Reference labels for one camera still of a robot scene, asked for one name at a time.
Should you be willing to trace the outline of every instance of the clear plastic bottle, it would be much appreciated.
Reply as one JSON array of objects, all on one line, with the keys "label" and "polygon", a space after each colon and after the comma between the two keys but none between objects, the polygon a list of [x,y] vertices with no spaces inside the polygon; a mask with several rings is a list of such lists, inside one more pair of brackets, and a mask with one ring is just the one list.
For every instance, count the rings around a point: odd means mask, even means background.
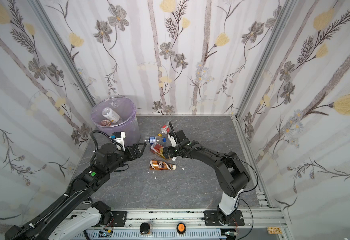
[{"label": "clear plastic bottle", "polygon": [[111,108],[104,108],[102,110],[102,115],[110,120],[111,125],[118,125],[123,122],[123,119]]},{"label": "clear plastic bottle", "polygon": [[145,137],[144,141],[149,142],[150,145],[153,144],[154,142],[162,145],[163,147],[166,145],[166,138],[162,137],[162,135],[159,133],[157,136],[155,137]]}]

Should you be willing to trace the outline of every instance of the table surface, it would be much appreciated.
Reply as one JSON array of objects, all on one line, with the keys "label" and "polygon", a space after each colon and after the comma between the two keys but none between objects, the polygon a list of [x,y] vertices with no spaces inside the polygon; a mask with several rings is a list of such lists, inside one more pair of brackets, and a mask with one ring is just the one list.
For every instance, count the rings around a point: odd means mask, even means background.
[{"label": "table surface", "polygon": [[[218,152],[234,151],[240,159],[245,159],[229,116],[158,116],[138,118],[140,142],[146,136],[155,136],[168,120],[172,121],[175,131],[183,130],[190,140],[196,140],[203,146]],[[109,140],[96,134],[99,146]],[[88,166],[95,149],[91,141],[82,156],[74,175],[78,175]],[[177,208],[216,208],[222,190],[218,184],[215,171],[195,159],[177,157],[176,170],[149,169],[150,160],[165,161],[149,151],[146,147],[141,158],[128,162],[129,168],[123,172],[114,172],[91,198],[93,202],[103,201],[113,209],[177,209]],[[252,180],[246,190],[253,188]],[[259,207],[255,191],[241,194],[250,207]],[[77,209],[87,209],[80,204]]]}]

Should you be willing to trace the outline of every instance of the floral wallpaper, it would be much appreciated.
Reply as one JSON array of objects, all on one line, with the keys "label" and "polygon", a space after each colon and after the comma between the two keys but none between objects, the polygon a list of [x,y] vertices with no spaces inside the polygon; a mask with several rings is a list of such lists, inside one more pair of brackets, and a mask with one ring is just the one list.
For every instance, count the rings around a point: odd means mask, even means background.
[{"label": "floral wallpaper", "polygon": [[57,56],[27,2],[0,0],[0,239],[62,194],[89,140],[91,106]]},{"label": "floral wallpaper", "polygon": [[295,239],[350,239],[350,1],[297,2],[240,122]]},{"label": "floral wallpaper", "polygon": [[41,0],[95,101],[139,114],[235,114],[279,0]]}]

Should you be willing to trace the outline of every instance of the purple trash can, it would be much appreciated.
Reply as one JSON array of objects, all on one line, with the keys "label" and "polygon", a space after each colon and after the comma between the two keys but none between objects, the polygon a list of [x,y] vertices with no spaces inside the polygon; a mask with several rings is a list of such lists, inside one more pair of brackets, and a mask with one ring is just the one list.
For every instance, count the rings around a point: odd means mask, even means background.
[{"label": "purple trash can", "polygon": [[[99,123],[105,119],[102,110],[106,107],[112,108],[122,118],[123,122],[114,126],[102,126]],[[126,97],[112,97],[96,104],[91,111],[91,120],[97,128],[112,135],[113,132],[125,132],[125,146],[131,146],[138,143],[140,139],[140,131],[138,121],[136,120],[136,106],[133,101]]]}]

